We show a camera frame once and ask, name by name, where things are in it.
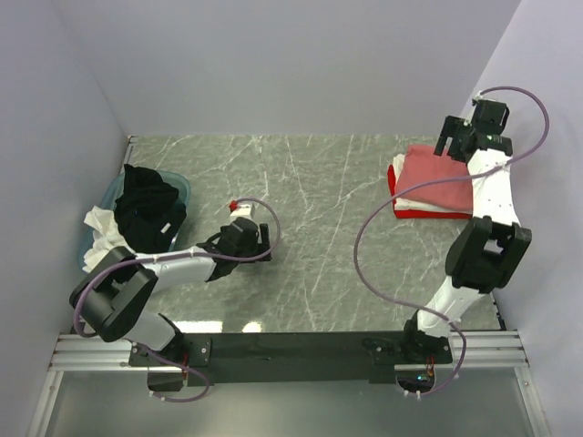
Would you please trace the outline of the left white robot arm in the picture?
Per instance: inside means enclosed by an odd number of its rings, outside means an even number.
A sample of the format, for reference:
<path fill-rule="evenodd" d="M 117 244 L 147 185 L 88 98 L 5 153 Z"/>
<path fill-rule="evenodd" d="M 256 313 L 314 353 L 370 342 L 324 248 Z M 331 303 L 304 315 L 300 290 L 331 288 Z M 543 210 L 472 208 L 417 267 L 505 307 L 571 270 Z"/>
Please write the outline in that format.
<path fill-rule="evenodd" d="M 247 218 L 236 218 L 188 250 L 170 252 L 169 260 L 148 261 L 149 254 L 113 248 L 74 289 L 69 304 L 101 340 L 145 345 L 163 366 L 185 362 L 184 334 L 168 317 L 145 310 L 149 298 L 178 285 L 221 279 L 242 263 L 269 261 L 270 249 L 268 225 Z"/>

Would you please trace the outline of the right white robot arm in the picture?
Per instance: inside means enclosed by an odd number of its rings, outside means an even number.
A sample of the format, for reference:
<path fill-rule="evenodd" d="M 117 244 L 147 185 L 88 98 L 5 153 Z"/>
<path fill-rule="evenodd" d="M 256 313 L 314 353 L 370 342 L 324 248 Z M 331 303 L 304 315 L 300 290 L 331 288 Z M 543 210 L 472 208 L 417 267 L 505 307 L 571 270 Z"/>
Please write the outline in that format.
<path fill-rule="evenodd" d="M 445 280 L 429 301 L 404 325 L 400 352 L 419 363 L 445 351 L 449 323 L 461 318 L 477 300 L 509 282 L 532 240 L 514 208 L 510 180 L 512 141 L 503 130 L 510 111 L 488 99 L 474 103 L 470 118 L 445 119 L 435 150 L 427 163 L 407 153 L 397 190 L 421 192 L 428 181 L 462 211 L 459 196 L 472 195 L 472 216 L 445 258 Z"/>

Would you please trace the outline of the black t shirt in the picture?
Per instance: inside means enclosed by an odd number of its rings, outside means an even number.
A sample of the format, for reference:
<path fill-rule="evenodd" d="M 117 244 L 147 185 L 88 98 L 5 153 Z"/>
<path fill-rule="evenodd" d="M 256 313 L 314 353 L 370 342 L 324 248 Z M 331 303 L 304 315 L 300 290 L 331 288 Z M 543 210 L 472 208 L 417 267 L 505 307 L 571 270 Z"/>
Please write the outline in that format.
<path fill-rule="evenodd" d="M 116 200 L 119 233 L 136 252 L 167 252 L 187 217 L 179 190 L 154 169 L 124 166 L 123 193 Z"/>

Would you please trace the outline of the folded red t shirt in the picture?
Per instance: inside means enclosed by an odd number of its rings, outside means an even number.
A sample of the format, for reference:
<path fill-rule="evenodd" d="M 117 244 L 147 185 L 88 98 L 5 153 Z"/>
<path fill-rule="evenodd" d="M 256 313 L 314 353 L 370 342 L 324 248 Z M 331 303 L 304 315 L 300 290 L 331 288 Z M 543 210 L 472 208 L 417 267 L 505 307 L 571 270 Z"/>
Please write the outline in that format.
<path fill-rule="evenodd" d="M 387 170 L 388 189 L 391 195 L 395 194 L 396 174 L 394 166 L 390 165 Z M 393 200 L 393 212 L 397 219 L 470 219 L 471 215 L 463 212 L 448 211 L 437 207 L 423 205 L 398 206 L 398 199 Z"/>

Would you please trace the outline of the crumpled white t shirt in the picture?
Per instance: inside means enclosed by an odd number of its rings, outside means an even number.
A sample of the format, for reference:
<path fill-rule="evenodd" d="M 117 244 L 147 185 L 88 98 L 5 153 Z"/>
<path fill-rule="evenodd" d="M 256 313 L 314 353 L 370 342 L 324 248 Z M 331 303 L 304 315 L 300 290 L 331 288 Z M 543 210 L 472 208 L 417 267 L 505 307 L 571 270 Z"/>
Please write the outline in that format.
<path fill-rule="evenodd" d="M 93 242 L 83 252 L 83 271 L 89 273 L 116 247 L 128 248 L 125 238 L 118 231 L 114 212 L 94 206 L 85 216 L 84 223 L 91 228 Z"/>

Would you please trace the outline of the black base crossbar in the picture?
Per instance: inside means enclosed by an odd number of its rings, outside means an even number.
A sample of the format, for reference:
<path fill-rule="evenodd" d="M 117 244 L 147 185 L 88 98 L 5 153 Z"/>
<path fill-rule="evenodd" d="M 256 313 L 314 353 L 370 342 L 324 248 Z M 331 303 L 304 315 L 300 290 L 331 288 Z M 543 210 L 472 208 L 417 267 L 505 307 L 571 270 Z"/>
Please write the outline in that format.
<path fill-rule="evenodd" d="M 297 381 L 394 383 L 397 365 L 450 364 L 449 342 L 422 346 L 401 331 L 187 333 L 188 365 L 211 384 Z"/>

